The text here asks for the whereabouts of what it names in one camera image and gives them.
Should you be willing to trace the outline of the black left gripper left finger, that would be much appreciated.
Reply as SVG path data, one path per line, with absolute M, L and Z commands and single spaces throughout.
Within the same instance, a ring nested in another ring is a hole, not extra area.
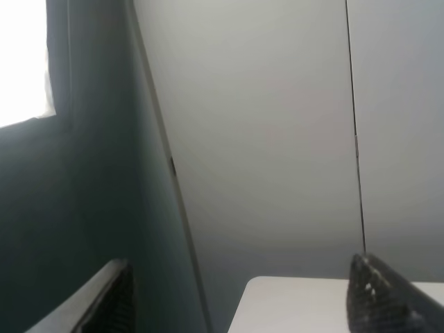
M 135 279 L 125 259 L 113 259 L 29 332 L 134 332 Z

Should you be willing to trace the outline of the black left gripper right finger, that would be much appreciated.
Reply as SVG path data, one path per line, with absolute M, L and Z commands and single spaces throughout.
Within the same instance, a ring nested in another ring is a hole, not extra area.
M 350 332 L 443 331 L 443 306 L 371 254 L 352 258 L 346 313 Z

